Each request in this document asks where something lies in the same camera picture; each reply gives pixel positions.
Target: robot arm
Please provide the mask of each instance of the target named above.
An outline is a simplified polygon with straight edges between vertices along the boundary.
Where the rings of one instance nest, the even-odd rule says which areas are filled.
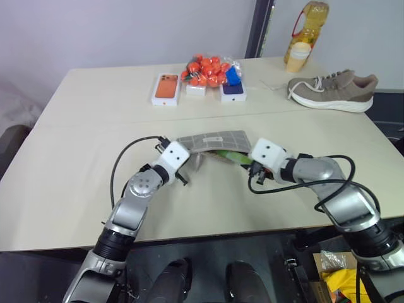
[[[319,200],[329,197],[342,186],[340,182],[332,183],[332,180],[345,179],[340,166],[332,158],[309,155],[293,158],[285,149],[265,139],[259,139],[252,149],[251,158],[259,163],[252,174],[262,176],[265,168],[279,183],[329,180],[330,183],[308,186]],[[404,281],[404,245],[385,227],[367,195],[356,185],[348,184],[321,208],[342,233],[358,262],[375,277],[373,282],[378,285],[374,287],[381,297],[402,292],[400,282],[396,282],[397,289],[394,284],[397,279]]]
[[[71,282],[64,303],[114,301],[120,291],[116,278],[125,269],[126,257],[145,219],[149,201],[160,187],[174,181],[188,158],[186,148],[171,142],[150,168],[130,178],[97,244],[88,252]]]

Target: cardboard box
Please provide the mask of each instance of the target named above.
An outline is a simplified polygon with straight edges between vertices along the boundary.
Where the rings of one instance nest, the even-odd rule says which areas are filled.
[[[338,256],[344,256],[348,269],[355,269],[357,261],[351,252],[334,252]],[[327,272],[321,267],[321,254],[313,254],[314,262],[316,263],[318,275],[321,278],[321,273]],[[310,286],[313,289],[318,303],[332,303],[330,292],[328,290],[327,283],[320,281],[310,282]]]

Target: gray sneaker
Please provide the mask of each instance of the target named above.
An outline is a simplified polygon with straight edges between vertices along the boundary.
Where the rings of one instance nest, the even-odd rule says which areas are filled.
[[[364,112],[373,104],[377,83],[374,74],[361,78],[347,69],[327,77],[292,79],[288,83],[288,98],[312,109]]]

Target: white shoe sole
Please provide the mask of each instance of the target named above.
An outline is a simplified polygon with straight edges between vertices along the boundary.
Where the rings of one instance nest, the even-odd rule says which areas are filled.
[[[356,101],[312,101],[303,98],[295,93],[292,93],[292,98],[299,104],[310,107],[312,109],[336,109],[343,110],[345,112],[365,112],[370,109],[373,105],[373,97],[366,102],[356,102]]]

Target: white table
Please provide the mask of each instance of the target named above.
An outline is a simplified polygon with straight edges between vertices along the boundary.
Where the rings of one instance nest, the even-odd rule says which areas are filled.
[[[222,105],[218,92],[201,98],[182,90],[174,108],[153,107],[150,94],[159,72],[179,72],[183,64],[70,71],[0,182],[0,250],[94,245],[110,213],[117,154],[154,134],[174,139],[241,129],[252,145],[265,137],[295,155],[346,154],[357,164],[355,180],[378,196],[382,216],[403,215],[404,159],[365,114],[308,109],[286,100],[284,89],[272,90],[294,76],[322,74],[318,66],[311,62],[296,75],[283,71],[281,58],[242,64],[246,103]],[[123,156],[116,198],[132,174],[158,157],[155,144],[140,143]],[[253,195],[245,170],[214,159],[185,171],[190,183],[159,190],[137,241],[330,224],[312,209],[317,199],[308,189]]]

